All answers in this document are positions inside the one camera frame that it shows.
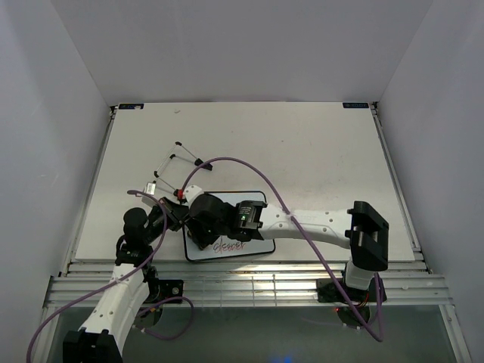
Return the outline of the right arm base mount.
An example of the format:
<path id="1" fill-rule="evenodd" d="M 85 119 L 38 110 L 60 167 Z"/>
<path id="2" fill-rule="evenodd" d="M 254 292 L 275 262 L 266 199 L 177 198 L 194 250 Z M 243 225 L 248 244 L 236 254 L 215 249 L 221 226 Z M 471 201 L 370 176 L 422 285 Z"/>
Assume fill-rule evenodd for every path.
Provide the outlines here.
<path id="1" fill-rule="evenodd" d="M 377 301 L 377 286 L 375 279 L 371 280 L 368 290 L 358 290 L 347 287 L 342 279 L 338 280 L 342 288 L 353 303 L 375 303 Z M 316 280 L 317 300 L 320 303 L 346 303 L 336 284 L 330 278 L 320 278 Z"/>

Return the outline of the small whiteboard black frame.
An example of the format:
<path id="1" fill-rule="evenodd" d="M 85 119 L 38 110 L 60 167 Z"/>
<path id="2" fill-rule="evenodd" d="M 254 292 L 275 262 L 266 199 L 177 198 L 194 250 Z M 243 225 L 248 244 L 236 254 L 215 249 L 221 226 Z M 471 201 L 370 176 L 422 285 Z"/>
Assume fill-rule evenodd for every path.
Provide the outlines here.
<path id="1" fill-rule="evenodd" d="M 209 191 L 209 194 L 218 197 L 224 202 L 235 206 L 244 200 L 255 200 L 266 202 L 266 196 L 262 191 Z M 219 237 L 213 244 L 201 250 L 188 235 L 184 232 L 185 257 L 189 262 L 205 262 L 216 259 L 233 259 L 245 256 L 270 254 L 275 251 L 274 240 L 252 240 L 240 242 L 227 237 Z"/>

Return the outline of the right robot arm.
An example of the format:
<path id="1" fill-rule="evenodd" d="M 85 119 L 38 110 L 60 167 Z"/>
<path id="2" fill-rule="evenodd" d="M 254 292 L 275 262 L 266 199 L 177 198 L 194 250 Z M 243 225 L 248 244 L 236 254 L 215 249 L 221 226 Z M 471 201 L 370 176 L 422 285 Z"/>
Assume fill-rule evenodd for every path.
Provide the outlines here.
<path id="1" fill-rule="evenodd" d="M 205 249 L 224 237 L 241 244 L 258 240 L 304 239 L 349 250 L 341 289 L 350 300 L 361 299 L 373 276 L 388 268 L 389 223 L 365 201 L 337 211 L 295 209 L 242 200 L 230 204 L 207 192 L 187 192 L 190 237 Z"/>

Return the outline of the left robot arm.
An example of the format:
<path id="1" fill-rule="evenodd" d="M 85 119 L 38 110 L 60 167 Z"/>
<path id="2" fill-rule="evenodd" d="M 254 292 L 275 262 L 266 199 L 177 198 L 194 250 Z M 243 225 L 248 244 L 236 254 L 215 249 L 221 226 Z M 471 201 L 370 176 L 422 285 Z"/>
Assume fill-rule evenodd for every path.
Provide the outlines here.
<path id="1" fill-rule="evenodd" d="M 147 315 L 157 320 L 164 304 L 186 301 L 181 280 L 157 277 L 151 244 L 181 229 L 187 218 L 187 206 L 166 198 L 156 200 L 149 213 L 141 207 L 125 212 L 110 282 L 81 327 L 64 337 L 64 362 L 121 362 L 132 327 L 145 329 Z"/>

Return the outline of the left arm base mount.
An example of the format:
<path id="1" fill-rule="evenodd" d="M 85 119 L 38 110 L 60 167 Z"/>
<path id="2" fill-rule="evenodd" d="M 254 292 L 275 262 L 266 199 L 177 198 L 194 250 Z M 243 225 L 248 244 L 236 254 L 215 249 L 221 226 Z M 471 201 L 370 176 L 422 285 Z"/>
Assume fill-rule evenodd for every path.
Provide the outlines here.
<path id="1" fill-rule="evenodd" d="M 148 281 L 149 294 L 146 304 L 158 303 L 164 299 L 182 296 L 184 281 L 179 279 L 160 280 L 158 278 Z"/>

